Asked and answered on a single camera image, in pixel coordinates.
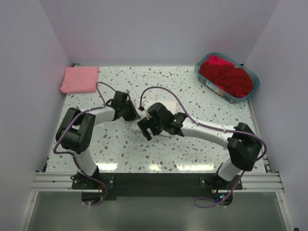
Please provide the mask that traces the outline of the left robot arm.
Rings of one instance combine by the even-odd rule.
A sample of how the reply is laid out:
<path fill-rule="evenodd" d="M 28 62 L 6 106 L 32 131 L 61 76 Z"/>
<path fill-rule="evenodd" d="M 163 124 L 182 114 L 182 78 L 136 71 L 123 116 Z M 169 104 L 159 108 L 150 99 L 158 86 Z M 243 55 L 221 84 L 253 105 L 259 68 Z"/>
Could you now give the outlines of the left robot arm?
<path fill-rule="evenodd" d="M 127 122 L 140 119 L 128 93 L 116 91 L 114 97 L 103 101 L 102 106 L 84 111 L 69 108 L 56 132 L 54 154 L 68 154 L 83 175 L 83 184 L 89 189 L 100 183 L 99 169 L 93 161 L 89 146 L 96 125 L 118 119 Z"/>

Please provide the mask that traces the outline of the white t shirt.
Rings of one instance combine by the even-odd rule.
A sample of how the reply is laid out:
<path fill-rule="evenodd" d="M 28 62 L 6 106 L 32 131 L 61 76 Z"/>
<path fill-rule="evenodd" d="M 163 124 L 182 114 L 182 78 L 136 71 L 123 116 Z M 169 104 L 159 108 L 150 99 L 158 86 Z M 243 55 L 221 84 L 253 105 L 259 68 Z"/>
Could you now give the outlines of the white t shirt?
<path fill-rule="evenodd" d="M 159 100 L 145 100 L 141 101 L 141 99 L 137 99 L 133 101 L 133 104 L 135 106 L 135 109 L 137 113 L 140 115 L 141 119 L 144 117 L 154 119 L 170 119 L 171 122 L 169 125 L 167 125 L 165 128 L 163 128 L 164 131 L 167 133 L 174 132 L 175 129 L 172 128 L 172 119 L 174 119 L 174 116 L 176 114 L 176 102 L 175 101 L 159 101 Z M 132 126 L 130 129 L 134 132 L 141 133 L 141 130 L 137 126 L 137 122 L 139 120 L 134 120 Z"/>

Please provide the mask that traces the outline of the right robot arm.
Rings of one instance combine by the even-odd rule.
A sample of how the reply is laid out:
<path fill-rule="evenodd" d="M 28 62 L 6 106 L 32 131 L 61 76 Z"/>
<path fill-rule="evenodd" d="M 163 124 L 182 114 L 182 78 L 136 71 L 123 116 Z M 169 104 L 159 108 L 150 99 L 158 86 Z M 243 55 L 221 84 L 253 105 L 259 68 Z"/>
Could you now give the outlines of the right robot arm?
<path fill-rule="evenodd" d="M 245 123 L 223 126 L 199 122 L 186 113 L 172 113 L 162 103 L 154 103 L 145 109 L 145 116 L 137 126 L 147 140 L 166 132 L 171 136 L 198 138 L 226 148 L 230 157 L 214 177 L 214 183 L 220 189 L 226 189 L 240 171 L 252 171 L 262 149 L 261 140 Z"/>

